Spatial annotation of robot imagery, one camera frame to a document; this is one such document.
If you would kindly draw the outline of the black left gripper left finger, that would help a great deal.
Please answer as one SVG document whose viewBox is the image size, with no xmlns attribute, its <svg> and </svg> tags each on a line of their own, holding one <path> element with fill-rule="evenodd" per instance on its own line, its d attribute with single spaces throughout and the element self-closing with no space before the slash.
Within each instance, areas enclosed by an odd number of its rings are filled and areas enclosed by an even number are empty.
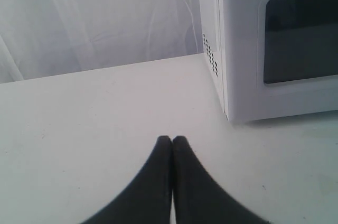
<svg viewBox="0 0 338 224">
<path fill-rule="evenodd" d="M 85 223 L 170 223 L 171 204 L 172 141 L 160 136 L 130 184 Z"/>
</svg>

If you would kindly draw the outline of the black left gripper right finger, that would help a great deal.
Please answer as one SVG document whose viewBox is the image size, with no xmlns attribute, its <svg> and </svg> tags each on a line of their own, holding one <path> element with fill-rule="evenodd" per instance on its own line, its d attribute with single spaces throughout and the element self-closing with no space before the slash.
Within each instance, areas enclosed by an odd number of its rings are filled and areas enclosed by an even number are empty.
<svg viewBox="0 0 338 224">
<path fill-rule="evenodd" d="M 172 141 L 177 223 L 268 223 L 220 187 L 194 154 L 188 140 Z"/>
</svg>

